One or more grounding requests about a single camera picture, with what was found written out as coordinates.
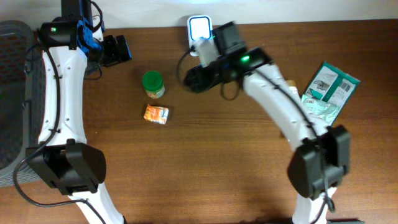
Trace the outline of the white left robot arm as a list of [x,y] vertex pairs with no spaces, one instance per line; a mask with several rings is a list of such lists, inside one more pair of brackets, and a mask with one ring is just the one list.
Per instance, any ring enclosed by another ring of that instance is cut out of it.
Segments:
[[125,223],[105,186],[106,159],[88,145],[83,127],[83,82],[97,70],[131,59],[123,36],[104,34],[93,1],[62,1],[62,14],[37,32],[45,66],[44,120],[38,146],[25,163],[75,203],[90,223]]

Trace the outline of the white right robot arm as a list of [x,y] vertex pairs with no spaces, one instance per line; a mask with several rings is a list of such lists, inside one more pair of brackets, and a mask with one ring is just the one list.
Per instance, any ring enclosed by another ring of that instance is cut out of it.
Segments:
[[303,105],[273,59],[259,47],[247,48],[234,22],[214,29],[208,17],[193,16],[187,27],[188,52],[198,56],[200,64],[180,78],[180,84],[202,93],[237,82],[278,125],[294,151],[287,169],[298,193],[291,222],[328,223],[327,213],[335,211],[331,197],[349,172],[347,130],[332,128]]

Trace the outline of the green 3M gloves packet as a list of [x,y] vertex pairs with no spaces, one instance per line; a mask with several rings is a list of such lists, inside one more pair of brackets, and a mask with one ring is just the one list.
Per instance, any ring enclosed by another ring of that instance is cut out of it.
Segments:
[[324,62],[303,95],[339,106],[340,114],[360,83],[357,78]]

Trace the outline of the white tube gold cap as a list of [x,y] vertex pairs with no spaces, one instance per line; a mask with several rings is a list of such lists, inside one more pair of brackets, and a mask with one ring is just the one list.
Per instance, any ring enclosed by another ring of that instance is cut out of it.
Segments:
[[292,94],[295,97],[300,98],[299,91],[296,86],[296,82],[294,80],[287,80],[286,83],[288,84],[289,89],[291,90]]

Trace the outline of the green lid jar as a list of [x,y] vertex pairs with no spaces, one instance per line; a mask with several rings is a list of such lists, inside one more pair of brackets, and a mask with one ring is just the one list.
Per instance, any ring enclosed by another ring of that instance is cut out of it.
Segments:
[[142,77],[142,84],[150,98],[161,98],[165,93],[164,80],[162,75],[156,71],[149,71]]

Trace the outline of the mint green snack pouch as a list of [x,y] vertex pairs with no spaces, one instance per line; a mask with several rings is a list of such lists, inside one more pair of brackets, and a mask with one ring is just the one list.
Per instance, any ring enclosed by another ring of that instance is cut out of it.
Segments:
[[335,122],[341,109],[337,105],[311,98],[307,95],[302,96],[302,103],[307,106],[311,112],[323,119],[329,126]]

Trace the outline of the orange snack packet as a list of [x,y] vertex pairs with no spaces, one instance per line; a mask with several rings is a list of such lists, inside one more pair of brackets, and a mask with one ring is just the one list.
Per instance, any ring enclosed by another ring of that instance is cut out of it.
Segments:
[[144,119],[157,124],[166,124],[170,110],[161,106],[147,105]]

